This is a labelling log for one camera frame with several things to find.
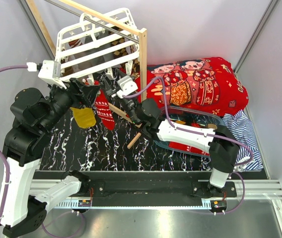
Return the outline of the red patterned sock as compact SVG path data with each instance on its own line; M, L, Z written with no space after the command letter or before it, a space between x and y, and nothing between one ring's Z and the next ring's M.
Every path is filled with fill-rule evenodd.
M170 148L174 149L174 150L178 150L184 153L188 153L188 154L198 154L198 155L206 155L209 156L208 152L205 152L201 149L195 148L193 146L188 146L185 144L180 144L177 142L170 142L168 145Z
M113 130L115 127L115 121L108 101L102 90L100 90L100 94L96 97L94 105L96 107L97 115L102 120L104 126L109 130Z

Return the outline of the yellow sock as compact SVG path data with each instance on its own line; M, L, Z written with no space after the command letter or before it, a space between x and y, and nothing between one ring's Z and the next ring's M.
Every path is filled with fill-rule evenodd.
M87 129L96 125L96 119L92 108L70 108L77 125L80 128Z

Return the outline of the white plastic clip hanger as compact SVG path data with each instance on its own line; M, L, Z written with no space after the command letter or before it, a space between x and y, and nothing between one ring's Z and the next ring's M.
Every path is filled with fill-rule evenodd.
M107 30L104 30L101 27L84 20L85 16L91 17L93 20L101 22L102 24L111 27L115 30L123 31L125 35L131 33L130 36L132 36L137 40L139 39L139 31L137 29L137 26L135 25L130 10L126 7L119 8L105 14L101 14L99 12L94 14L86 13L86 12L82 13L80 15L78 23L61 29L57 34L57 45L56 45L56 54L54 61L58 61L61 63L60 79L64 82L64 84L69 82L71 78L83 78L87 76L92 76L96 72L100 72L102 70L108 69L110 67L114 67L124 62L130 63L133 59L140 57L139 43L136 44L126 39L126 42L123 44L110 47L105 50L99 51L97 53L67 62L67 56L72 56L74 54L90 50L92 48L98 48L102 45L111 43L114 40L122 38L121 36L110 32L109 36L97 40L95 34L99 32L104 33ZM68 45L68 42L76 39L80 39L82 45L71 49ZM75 71L75 73L73 74L64 76L66 67L77 65L78 63L88 61L95 57L99 57L104 54L108 54L115 50L125 48L131 45L134 46L135 49L134 53L87 68L85 70L78 70Z

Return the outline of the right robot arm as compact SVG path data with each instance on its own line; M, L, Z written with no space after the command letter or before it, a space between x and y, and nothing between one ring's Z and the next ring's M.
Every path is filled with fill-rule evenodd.
M112 73L111 68L107 69L104 80L106 95L117 99L131 122L139 126L141 134L155 141L176 142L209 154L211 176L206 185L194 191L194 195L200 198L221 196L229 175L234 171L239 152L239 145L229 129L223 125L212 129L172 122L169 116L162 116L154 99L137 100L138 86L131 76L118 69L119 79L115 81Z

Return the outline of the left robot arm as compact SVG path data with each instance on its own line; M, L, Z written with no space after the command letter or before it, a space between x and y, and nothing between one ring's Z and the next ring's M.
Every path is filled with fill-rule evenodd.
M17 238L35 231L64 199L90 193L89 177L76 170L40 194L31 195L30 187L54 126L70 108L91 107L99 90L98 85L71 79L64 88L52 86L48 97L36 88L21 90L16 95L10 107L14 114L12 129L0 151L4 160L0 226L6 237Z

